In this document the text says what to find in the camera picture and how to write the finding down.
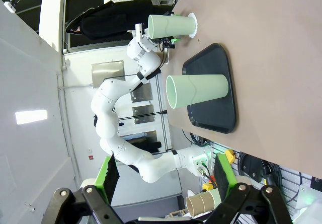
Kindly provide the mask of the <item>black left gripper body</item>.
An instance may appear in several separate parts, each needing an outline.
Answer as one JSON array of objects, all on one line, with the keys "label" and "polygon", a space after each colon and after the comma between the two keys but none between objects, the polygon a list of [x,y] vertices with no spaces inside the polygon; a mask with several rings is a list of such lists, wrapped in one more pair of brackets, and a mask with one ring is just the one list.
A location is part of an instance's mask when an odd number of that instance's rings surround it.
[{"label": "black left gripper body", "polygon": [[163,50],[163,41],[164,39],[163,38],[155,38],[155,39],[151,39],[151,41],[156,44],[158,50]]}]

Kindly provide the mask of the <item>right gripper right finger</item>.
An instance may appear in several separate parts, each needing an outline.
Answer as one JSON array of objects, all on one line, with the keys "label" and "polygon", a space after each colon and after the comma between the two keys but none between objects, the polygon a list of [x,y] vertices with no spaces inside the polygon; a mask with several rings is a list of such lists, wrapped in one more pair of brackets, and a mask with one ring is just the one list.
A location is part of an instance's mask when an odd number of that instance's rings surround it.
[{"label": "right gripper right finger", "polygon": [[257,189],[238,182],[224,154],[216,155],[213,175],[221,202],[215,205],[205,224],[235,224],[241,214],[251,215],[256,224],[293,224],[277,186]]}]

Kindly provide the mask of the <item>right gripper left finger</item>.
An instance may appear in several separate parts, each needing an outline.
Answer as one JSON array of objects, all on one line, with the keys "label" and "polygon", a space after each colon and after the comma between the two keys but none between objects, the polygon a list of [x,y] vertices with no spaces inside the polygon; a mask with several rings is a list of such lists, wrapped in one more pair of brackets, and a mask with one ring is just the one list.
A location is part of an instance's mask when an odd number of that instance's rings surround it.
[{"label": "right gripper left finger", "polygon": [[119,179],[114,156],[106,157],[94,184],[72,192],[59,188],[53,193],[44,214],[44,224],[80,224],[84,216],[96,224],[124,224],[111,206]]}]

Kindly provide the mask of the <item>tall pale green cup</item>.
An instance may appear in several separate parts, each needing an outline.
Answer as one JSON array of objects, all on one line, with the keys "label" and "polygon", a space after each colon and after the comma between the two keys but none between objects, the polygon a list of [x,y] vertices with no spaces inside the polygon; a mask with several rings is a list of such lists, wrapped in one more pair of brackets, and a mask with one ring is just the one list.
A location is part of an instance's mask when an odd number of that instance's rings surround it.
[{"label": "tall pale green cup", "polygon": [[151,39],[192,34],[195,22],[188,16],[149,15],[148,34]]},{"label": "tall pale green cup", "polygon": [[229,84],[222,74],[167,76],[166,94],[172,109],[223,98]]}]

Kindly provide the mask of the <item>white scalloped paper coaster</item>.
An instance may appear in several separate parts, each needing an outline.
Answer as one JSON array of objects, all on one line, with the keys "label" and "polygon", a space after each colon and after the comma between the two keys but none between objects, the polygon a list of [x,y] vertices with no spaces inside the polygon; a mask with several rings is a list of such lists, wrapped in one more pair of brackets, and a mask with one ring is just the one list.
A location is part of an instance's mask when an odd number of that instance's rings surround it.
[{"label": "white scalloped paper coaster", "polygon": [[197,34],[197,30],[198,30],[198,21],[197,21],[197,17],[196,17],[196,15],[195,15],[193,12],[191,12],[191,13],[188,15],[188,17],[192,18],[192,19],[194,20],[194,22],[195,22],[195,30],[194,30],[194,32],[193,32],[192,34],[189,34],[189,37],[190,37],[190,38],[194,38],[194,37],[196,36],[196,34]]}]

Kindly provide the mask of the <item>pale green spare cup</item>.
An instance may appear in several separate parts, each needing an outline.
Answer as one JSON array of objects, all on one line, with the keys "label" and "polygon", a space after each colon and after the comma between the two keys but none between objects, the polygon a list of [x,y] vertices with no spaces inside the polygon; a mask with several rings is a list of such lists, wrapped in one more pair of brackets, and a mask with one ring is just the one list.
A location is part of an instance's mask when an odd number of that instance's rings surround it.
[{"label": "pale green spare cup", "polygon": [[208,191],[208,210],[214,210],[221,204],[221,197],[218,189],[212,189]]}]

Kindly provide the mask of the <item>tan spare cup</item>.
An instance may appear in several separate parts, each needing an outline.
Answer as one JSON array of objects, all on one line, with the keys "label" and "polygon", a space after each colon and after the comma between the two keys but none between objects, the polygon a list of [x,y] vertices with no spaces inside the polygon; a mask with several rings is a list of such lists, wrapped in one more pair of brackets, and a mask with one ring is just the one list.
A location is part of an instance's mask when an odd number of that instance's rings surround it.
[{"label": "tan spare cup", "polygon": [[213,196],[209,191],[186,197],[186,204],[191,216],[212,211],[215,207]]}]

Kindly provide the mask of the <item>black plastic serving tray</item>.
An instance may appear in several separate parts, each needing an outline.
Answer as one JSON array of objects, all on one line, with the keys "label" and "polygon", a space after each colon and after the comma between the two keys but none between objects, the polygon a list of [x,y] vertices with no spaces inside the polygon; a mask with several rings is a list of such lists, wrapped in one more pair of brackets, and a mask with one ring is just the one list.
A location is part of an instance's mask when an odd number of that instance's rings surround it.
[{"label": "black plastic serving tray", "polygon": [[236,106],[229,58],[225,49],[213,43],[188,59],[182,66],[183,75],[222,74],[228,81],[227,96],[187,106],[192,125],[224,134],[236,125]]}]

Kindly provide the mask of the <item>person in black clothes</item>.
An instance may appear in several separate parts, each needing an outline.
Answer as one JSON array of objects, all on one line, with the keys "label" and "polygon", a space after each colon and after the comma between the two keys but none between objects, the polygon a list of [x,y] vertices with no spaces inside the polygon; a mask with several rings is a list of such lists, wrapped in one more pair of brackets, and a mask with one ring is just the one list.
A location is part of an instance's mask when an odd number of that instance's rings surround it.
[{"label": "person in black clothes", "polygon": [[169,15],[173,5],[153,5],[151,0],[109,1],[89,8],[67,23],[66,33],[85,35],[91,40],[124,35],[135,25],[148,27],[150,15]]}]

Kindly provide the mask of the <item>white slatted panel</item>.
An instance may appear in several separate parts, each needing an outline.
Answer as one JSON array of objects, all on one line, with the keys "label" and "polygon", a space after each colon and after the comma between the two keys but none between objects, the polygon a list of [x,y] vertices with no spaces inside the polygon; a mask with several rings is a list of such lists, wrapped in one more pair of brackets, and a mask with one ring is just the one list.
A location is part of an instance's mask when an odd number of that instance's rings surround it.
[{"label": "white slatted panel", "polygon": [[285,201],[288,201],[286,206],[291,217],[295,218],[297,197],[299,197],[300,192],[304,192],[300,183],[310,187],[312,176],[302,173],[300,177],[299,172],[286,167],[279,167],[279,170],[281,172],[280,190]]}]

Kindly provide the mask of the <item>rectangular ceiling light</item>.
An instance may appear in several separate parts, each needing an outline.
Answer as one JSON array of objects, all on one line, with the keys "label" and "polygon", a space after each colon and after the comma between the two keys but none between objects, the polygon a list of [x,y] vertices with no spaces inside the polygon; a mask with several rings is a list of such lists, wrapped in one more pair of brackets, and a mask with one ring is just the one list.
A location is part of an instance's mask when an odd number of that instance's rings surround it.
[{"label": "rectangular ceiling light", "polygon": [[47,110],[19,111],[15,113],[16,123],[18,125],[46,120],[48,118]]}]

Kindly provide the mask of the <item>yellow switch box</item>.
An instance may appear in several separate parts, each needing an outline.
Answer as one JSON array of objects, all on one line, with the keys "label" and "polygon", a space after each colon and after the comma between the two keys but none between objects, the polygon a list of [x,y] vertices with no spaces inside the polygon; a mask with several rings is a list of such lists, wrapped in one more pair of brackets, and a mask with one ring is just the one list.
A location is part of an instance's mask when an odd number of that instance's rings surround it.
[{"label": "yellow switch box", "polygon": [[210,179],[206,178],[204,183],[202,184],[202,189],[206,191],[210,191],[216,188],[217,188],[217,185],[215,183],[215,178],[213,175],[210,176]]},{"label": "yellow switch box", "polygon": [[226,155],[226,157],[227,157],[227,159],[228,159],[228,162],[229,162],[229,164],[230,165],[232,165],[232,163],[235,161],[235,159],[236,159],[236,154],[235,154],[235,152],[232,150],[232,149],[227,149],[226,151],[225,151],[225,155]]}]

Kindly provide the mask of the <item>shiny metal wall panel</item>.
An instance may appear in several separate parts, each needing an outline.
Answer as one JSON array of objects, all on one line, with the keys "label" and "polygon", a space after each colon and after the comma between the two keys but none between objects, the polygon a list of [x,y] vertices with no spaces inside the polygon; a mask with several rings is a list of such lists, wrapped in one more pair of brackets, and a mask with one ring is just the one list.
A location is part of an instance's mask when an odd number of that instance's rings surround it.
[{"label": "shiny metal wall panel", "polygon": [[98,88],[107,79],[125,80],[124,61],[110,61],[92,64],[93,88]]}]

